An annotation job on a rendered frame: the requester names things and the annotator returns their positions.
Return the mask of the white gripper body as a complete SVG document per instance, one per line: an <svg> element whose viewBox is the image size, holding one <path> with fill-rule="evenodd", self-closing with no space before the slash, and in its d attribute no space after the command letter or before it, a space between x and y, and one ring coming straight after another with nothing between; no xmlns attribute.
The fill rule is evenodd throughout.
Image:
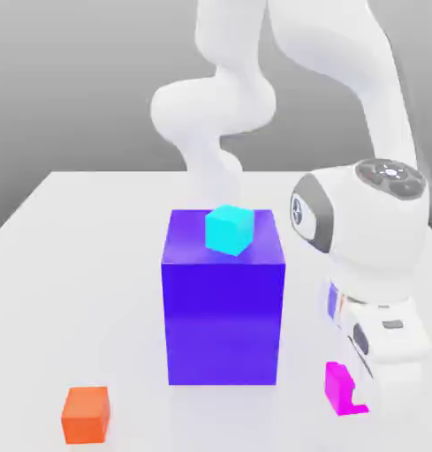
<svg viewBox="0 0 432 452"><path fill-rule="evenodd" d="M423 380L422 363L379 363L368 360L349 336L345 361L355 383L356 401L373 418L395 421L411 418L418 410Z"/></svg>

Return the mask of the small magenta cube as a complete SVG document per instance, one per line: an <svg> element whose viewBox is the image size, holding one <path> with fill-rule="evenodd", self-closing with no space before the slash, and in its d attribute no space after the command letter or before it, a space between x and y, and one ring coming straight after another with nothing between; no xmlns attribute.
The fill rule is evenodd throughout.
<svg viewBox="0 0 432 452"><path fill-rule="evenodd" d="M338 416L369 413L365 404L354 404L355 383L345 365L330 361L325 366L324 392Z"/></svg>

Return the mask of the small cyan cube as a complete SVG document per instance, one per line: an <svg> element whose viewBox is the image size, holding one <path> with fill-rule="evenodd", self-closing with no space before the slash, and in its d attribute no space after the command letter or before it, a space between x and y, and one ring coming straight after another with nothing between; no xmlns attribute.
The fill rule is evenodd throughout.
<svg viewBox="0 0 432 452"><path fill-rule="evenodd" d="M254 211L231 205L205 215L205 246L213 251L239 256L254 239Z"/></svg>

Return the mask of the small orange cube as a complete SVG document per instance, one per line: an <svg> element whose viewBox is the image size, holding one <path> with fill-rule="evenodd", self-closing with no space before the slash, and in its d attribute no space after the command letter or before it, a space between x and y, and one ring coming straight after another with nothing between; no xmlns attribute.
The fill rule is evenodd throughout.
<svg viewBox="0 0 432 452"><path fill-rule="evenodd" d="M109 422L110 398L107 387L69 389L61 414L66 444L104 443Z"/></svg>

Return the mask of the large blue box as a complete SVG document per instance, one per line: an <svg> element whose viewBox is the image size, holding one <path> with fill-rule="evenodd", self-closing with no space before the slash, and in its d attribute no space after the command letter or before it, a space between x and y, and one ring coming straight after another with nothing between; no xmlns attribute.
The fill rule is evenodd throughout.
<svg viewBox="0 0 432 452"><path fill-rule="evenodd" d="M274 215L254 213L238 257L205 246L207 211L171 212L161 262L168 380L175 386L273 385L285 258Z"/></svg>

